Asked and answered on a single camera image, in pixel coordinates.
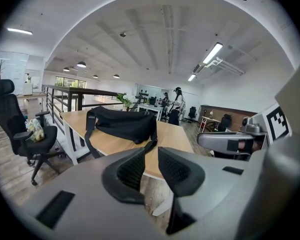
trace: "white ceiling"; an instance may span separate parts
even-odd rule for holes
[[[242,69],[279,47],[260,23],[223,0],[116,0],[68,33],[47,69],[61,73],[85,61],[87,77],[149,69],[187,80],[216,42],[224,45],[217,56]],[[218,71],[204,68],[193,82]]]

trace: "gray wood plank floor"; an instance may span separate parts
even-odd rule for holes
[[[30,101],[20,100],[19,106],[21,110],[27,110],[29,119],[35,118],[35,114],[41,111],[41,106],[38,104],[37,99],[31,99]],[[182,122],[181,126],[191,143],[194,153],[209,156],[208,150],[197,144],[199,124],[197,122]],[[93,157],[89,155],[82,161],[92,159]],[[61,173],[73,166],[68,158],[54,157],[50,161]],[[31,184],[31,175],[34,168],[34,166],[27,164],[25,157],[15,155],[12,152],[9,138],[0,127],[0,190],[2,194],[16,204],[22,205],[44,184],[57,177],[52,169],[43,164],[35,177],[38,186],[33,186]],[[165,231],[169,223],[171,211],[167,210],[158,217],[154,217],[151,214],[168,197],[169,187],[167,183],[144,175],[141,179],[140,192],[145,196],[145,209],[158,227]]]

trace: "chair seat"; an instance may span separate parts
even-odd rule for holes
[[[26,141],[29,152],[32,155],[35,154],[46,154],[54,146],[57,139],[57,127],[56,126],[46,126],[43,127],[44,139],[38,142],[33,142],[31,139]],[[24,148],[21,146],[18,149],[18,154],[20,156],[27,156]]]

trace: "black shoulder bag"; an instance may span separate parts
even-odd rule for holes
[[[147,141],[150,137],[151,141],[144,147],[145,153],[151,151],[158,143],[157,121],[152,112],[127,112],[97,106],[86,113],[84,135],[86,145],[94,158],[100,157],[90,142],[95,127],[106,134],[133,141],[135,144]]]

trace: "long dark hair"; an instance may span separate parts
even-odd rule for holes
[[[180,95],[183,96],[182,91],[179,89],[179,90],[176,91],[176,97],[175,97],[174,101],[176,101]]]

